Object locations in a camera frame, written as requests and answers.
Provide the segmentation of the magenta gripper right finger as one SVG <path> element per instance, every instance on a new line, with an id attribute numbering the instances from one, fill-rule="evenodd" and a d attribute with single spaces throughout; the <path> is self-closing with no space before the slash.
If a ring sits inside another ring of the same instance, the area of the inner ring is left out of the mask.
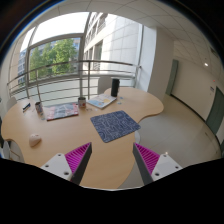
<path id="1" fill-rule="evenodd" d="M 133 144 L 133 155 L 145 185 L 182 169 L 168 154 L 159 155 L 137 143 Z"/>

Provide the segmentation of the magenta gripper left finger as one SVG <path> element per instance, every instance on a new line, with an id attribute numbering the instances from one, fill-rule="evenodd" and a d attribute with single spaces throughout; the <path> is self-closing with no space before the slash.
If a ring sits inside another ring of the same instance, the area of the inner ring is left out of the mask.
<path id="1" fill-rule="evenodd" d="M 57 153 L 42 166 L 42 169 L 79 185 L 91 154 L 92 144 L 87 143 L 67 154 Z"/>

